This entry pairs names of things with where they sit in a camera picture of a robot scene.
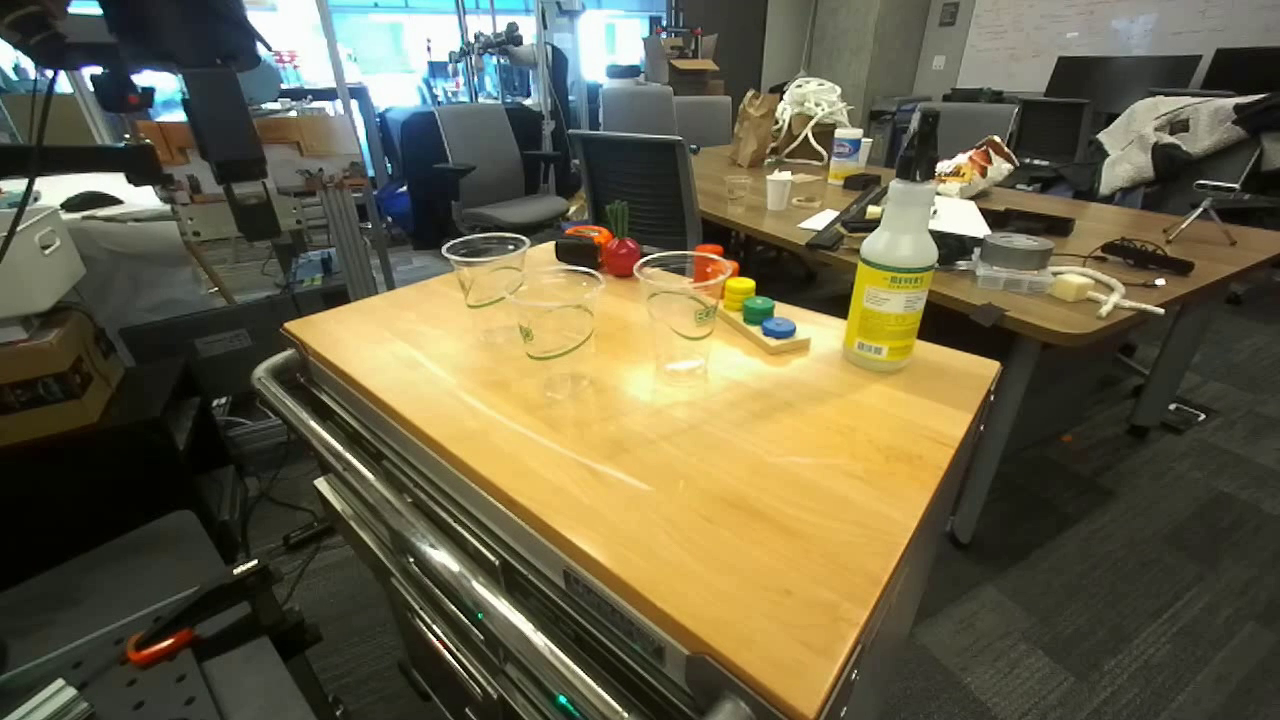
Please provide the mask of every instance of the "plastic container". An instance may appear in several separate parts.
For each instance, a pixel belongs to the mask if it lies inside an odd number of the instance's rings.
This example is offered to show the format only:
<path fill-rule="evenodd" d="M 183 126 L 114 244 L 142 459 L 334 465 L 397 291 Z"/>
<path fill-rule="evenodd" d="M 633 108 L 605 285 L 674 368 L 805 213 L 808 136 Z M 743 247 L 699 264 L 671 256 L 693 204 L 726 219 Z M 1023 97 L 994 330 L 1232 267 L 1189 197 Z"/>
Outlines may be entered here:
<path fill-rule="evenodd" d="M 865 167 L 865 126 L 837 126 L 828 183 L 845 183 L 845 176 Z"/>

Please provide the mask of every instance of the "wooden tabletop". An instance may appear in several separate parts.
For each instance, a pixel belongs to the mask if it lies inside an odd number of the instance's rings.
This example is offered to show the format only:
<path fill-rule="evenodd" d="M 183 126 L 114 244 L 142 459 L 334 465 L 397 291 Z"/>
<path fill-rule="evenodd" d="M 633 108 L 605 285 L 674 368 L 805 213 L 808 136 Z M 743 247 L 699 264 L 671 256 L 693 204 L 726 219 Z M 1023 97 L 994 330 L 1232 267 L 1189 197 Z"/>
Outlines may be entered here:
<path fill-rule="evenodd" d="M 662 631 L 815 717 L 994 365 L 919 342 L 911 368 L 872 377 L 840 361 L 840 318 L 786 316 L 808 350 L 766 355 L 719 323 L 709 381 L 671 388 L 640 288 L 609 278 L 570 405 L 540 390 L 509 318 L 469 312 L 452 274 L 287 334 Z"/>
<path fill-rule="evenodd" d="M 796 167 L 801 183 L 791 190 L 791 208 L 766 213 L 765 208 L 765 167 L 735 167 L 726 161 L 726 149 L 705 149 L 693 161 L 693 176 L 694 176 L 694 201 L 699 201 L 705 219 L 735 229 L 735 230 L 765 240 L 765 244 L 796 247 L 796 251 L 805 251 L 805 240 L 815 237 L 811 229 L 801 229 L 805 214 L 811 214 L 820 208 L 840 213 L 845 204 L 856 201 L 856 190 L 825 183 L 820 167 L 801 165 Z M 1071 237 L 1063 237 L 1055 244 L 1061 256 L 1053 264 L 1083 264 L 1083 256 L 1092 256 L 1103 240 L 1115 240 L 1115 237 L 1163 240 L 1163 229 L 1178 219 L 1178 214 L 1163 214 L 1163 213 L 1137 213 L 1137 208 L 1121 208 L 1121 204 L 1083 204 L 1083 201 L 1063 201 L 1063 197 L 1011 190 L 1011 186 L 994 186 L 981 204 L 1076 219 Z M 1232 225 L 1232 237 L 1240 240 L 1236 247 L 1220 237 L 1220 229 L 1200 219 L 1176 244 L 1168 244 L 1171 256 L 1197 258 L 1197 272 L 1192 274 L 1163 274 L 1168 278 L 1163 288 L 1131 288 L 1127 294 L 1176 307 L 1176 303 L 1184 303 L 1208 288 L 1220 288 L 1220 285 L 1280 256 L 1280 230 Z M 811 256 L 837 258 L 837 264 L 856 264 L 852 247 L 840 256 L 830 256 L 830 251 L 811 251 Z M 1125 285 L 1150 278 L 1150 272 L 1137 272 L 1125 264 L 1087 264 L 1087 267 L 1101 267 Z M 1138 318 L 1137 312 L 1112 312 L 1109 318 L 1101 318 L 1095 303 L 1061 303 L 1046 294 L 981 288 L 965 272 L 935 272 L 931 299 L 944 307 L 956 307 L 956 312 L 974 312 L 974 307 L 989 307 L 994 316 L 1005 312 L 1005 318 L 1001 318 L 1005 327 L 1031 334 L 1031 338 L 1043 338 L 1043 342 L 1061 342 L 1061 349 L 1101 342 Z"/>

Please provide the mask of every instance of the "clear plastic cup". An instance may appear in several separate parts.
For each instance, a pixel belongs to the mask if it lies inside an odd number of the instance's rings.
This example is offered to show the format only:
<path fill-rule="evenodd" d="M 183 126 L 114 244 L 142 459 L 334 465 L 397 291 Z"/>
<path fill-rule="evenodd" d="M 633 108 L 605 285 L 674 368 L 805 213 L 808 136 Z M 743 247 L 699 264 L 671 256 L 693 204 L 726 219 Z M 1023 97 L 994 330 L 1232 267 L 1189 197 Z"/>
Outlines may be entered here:
<path fill-rule="evenodd" d="M 490 307 L 521 291 L 528 237 L 521 230 L 473 230 L 441 244 L 465 303 Z"/>
<path fill-rule="evenodd" d="M 662 377 L 709 373 L 709 338 L 715 334 L 719 291 L 731 272 L 735 264 L 715 251 L 652 251 L 637 264 Z"/>

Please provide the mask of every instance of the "office chair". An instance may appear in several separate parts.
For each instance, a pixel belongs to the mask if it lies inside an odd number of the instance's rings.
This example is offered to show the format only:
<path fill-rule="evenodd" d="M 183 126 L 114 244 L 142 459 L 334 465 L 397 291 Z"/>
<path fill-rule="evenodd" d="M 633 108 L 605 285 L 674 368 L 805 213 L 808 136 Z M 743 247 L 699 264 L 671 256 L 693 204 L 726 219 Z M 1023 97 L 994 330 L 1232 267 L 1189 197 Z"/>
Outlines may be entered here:
<path fill-rule="evenodd" d="M 454 229 L 546 229 L 566 204 L 562 197 L 528 197 L 522 161 L 512 118 L 500 103 L 435 108 L 443 154 L 454 167 Z"/>
<path fill-rule="evenodd" d="M 1020 167 L 1011 186 L 1092 197 L 1087 167 L 1092 103 L 1083 97 L 1020 97 L 1014 126 L 1009 136 Z"/>
<path fill-rule="evenodd" d="M 626 230 L 644 247 L 693 247 L 705 240 L 685 136 L 566 131 L 566 139 L 579 154 L 595 225 L 609 225 L 605 208 L 624 201 Z"/>
<path fill-rule="evenodd" d="M 1163 244 L 1178 240 L 1197 219 L 1213 219 L 1216 230 L 1236 244 L 1232 219 L 1251 225 L 1254 214 L 1280 213 L 1280 197 L 1254 190 L 1262 139 L 1249 136 L 1224 152 L 1200 154 L 1176 172 L 1163 172 L 1138 190 L 1138 208 L 1184 213 L 1163 229 Z"/>
<path fill-rule="evenodd" d="M 674 97 L 674 131 L 694 144 L 731 144 L 731 97 Z"/>
<path fill-rule="evenodd" d="M 667 83 L 605 83 L 600 126 L 609 131 L 674 131 L 674 99 Z"/>

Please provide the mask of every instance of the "small tray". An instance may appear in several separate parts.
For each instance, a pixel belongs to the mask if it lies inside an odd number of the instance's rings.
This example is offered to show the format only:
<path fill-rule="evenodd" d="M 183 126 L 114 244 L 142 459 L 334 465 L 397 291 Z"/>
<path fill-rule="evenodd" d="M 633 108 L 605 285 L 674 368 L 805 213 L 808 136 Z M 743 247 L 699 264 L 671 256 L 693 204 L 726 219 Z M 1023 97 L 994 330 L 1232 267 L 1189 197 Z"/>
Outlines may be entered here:
<path fill-rule="evenodd" d="M 731 323 L 735 330 L 750 334 L 765 350 L 785 355 L 785 350 L 808 350 L 808 330 L 796 327 L 796 334 L 786 338 L 772 338 L 765 334 L 756 323 L 747 323 L 741 312 L 719 303 L 722 323 Z"/>

